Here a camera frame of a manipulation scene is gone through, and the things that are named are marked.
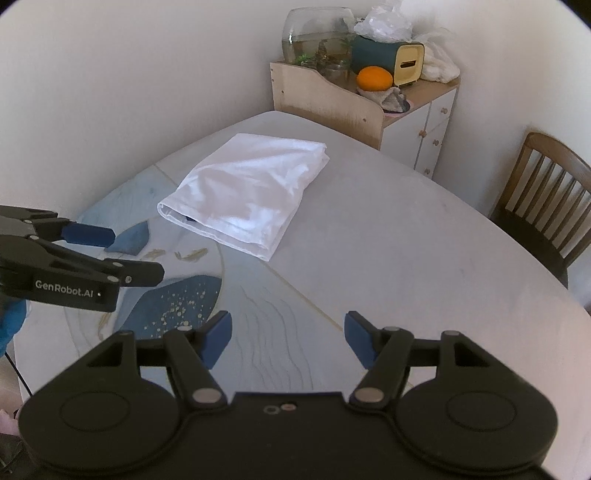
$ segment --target orange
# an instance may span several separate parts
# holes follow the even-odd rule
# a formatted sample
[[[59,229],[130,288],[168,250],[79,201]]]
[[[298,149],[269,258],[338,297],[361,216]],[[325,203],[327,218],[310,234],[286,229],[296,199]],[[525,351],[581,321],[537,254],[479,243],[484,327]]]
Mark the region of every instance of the orange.
[[[365,67],[357,75],[357,86],[366,92],[388,90],[393,83],[392,74],[382,67]]]

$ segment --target gloved hand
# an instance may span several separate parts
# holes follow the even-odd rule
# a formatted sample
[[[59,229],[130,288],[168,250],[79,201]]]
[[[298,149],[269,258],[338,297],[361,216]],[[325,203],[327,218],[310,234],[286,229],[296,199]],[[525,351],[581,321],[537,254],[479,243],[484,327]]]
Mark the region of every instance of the gloved hand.
[[[0,356],[4,355],[10,340],[21,329],[26,316],[26,300],[11,301],[4,305],[4,312],[0,310]]]

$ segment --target cabinet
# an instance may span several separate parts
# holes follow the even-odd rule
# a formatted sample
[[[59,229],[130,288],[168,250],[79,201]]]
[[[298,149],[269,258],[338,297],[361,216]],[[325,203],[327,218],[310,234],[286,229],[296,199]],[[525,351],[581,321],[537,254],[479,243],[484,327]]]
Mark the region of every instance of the cabinet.
[[[315,70],[271,63],[275,110],[302,116],[380,150],[428,178],[439,158],[459,79],[444,84],[418,80],[402,87],[411,110],[385,115],[356,93],[355,75],[338,87]]]

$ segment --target drawer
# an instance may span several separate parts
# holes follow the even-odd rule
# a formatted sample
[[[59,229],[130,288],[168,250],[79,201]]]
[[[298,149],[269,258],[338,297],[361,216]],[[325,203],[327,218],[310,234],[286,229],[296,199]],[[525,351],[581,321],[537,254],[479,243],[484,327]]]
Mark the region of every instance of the drawer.
[[[414,168],[417,161],[418,149],[421,147],[421,132],[427,123],[429,105],[403,116],[384,129],[380,152]]]
[[[429,120],[427,121],[427,128],[425,129],[427,133],[449,119],[456,93],[457,89],[454,88],[451,92],[447,92],[445,95],[441,95],[431,102],[431,111],[429,113]]]
[[[423,138],[421,150],[418,153],[417,165],[414,169],[428,178],[433,177],[433,170],[435,170],[435,165],[439,159],[439,153],[441,152],[441,145],[443,144],[443,137],[445,137],[448,123],[449,121],[443,122]]]

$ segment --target fish tank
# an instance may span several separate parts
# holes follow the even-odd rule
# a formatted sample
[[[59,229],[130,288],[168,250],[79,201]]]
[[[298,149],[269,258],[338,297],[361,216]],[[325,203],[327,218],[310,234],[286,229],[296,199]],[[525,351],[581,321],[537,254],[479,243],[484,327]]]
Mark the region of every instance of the fish tank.
[[[355,17],[345,7],[304,7],[289,12],[281,46],[286,63],[321,70],[350,60]]]

